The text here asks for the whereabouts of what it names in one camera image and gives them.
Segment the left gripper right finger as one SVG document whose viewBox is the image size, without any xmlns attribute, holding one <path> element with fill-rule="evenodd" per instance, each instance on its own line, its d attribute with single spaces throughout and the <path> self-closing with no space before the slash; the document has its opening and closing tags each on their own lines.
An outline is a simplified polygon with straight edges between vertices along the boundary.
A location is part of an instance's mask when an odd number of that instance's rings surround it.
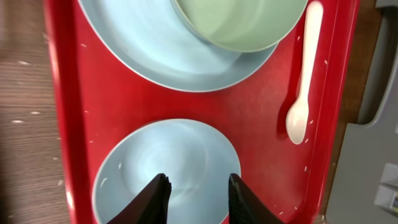
<svg viewBox="0 0 398 224">
<path fill-rule="evenodd" d="M 284 224 L 244 183 L 238 174 L 228 181 L 229 224 Z"/>
</svg>

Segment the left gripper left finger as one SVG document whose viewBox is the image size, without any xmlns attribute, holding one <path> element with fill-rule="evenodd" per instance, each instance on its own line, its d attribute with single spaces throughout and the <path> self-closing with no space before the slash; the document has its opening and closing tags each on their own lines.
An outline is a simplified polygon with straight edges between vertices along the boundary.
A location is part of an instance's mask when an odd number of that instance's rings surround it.
<svg viewBox="0 0 398 224">
<path fill-rule="evenodd" d="M 157 174 L 108 224 L 166 224 L 172 184 Z"/>
</svg>

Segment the small light blue plate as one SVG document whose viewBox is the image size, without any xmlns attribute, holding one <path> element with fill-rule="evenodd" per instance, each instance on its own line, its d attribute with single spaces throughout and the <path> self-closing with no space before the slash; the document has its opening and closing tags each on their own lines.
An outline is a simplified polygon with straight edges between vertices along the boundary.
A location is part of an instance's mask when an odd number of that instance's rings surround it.
<svg viewBox="0 0 398 224">
<path fill-rule="evenodd" d="M 228 179 L 241 174 L 237 152 L 214 127 L 191 119 L 147 124 L 121 140 L 96 174 L 95 220 L 107 223 L 157 175 L 171 183 L 168 223 L 222 223 L 228 216 Z"/>
</svg>

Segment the white plastic spoon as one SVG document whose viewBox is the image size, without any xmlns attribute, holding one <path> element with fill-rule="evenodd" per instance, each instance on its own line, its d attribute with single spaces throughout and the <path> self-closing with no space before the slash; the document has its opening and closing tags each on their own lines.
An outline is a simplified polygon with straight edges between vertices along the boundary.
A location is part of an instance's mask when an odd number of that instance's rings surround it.
<svg viewBox="0 0 398 224">
<path fill-rule="evenodd" d="M 308 94 L 320 38 L 323 11 L 323 4 L 320 1 L 312 1 L 306 10 L 300 89 L 298 97 L 290 107 L 285 121 L 287 134 L 294 144 L 302 143 L 307 128 L 309 116 Z"/>
</svg>

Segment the light green bowl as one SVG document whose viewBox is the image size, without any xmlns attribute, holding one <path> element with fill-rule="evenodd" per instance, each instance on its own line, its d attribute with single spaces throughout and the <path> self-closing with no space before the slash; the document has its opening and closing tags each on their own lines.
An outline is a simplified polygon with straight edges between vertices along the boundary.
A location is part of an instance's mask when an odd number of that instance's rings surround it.
<svg viewBox="0 0 398 224">
<path fill-rule="evenodd" d="M 235 52 L 258 52 L 296 26 L 307 0 L 171 0 L 183 25 L 198 38 Z"/>
</svg>

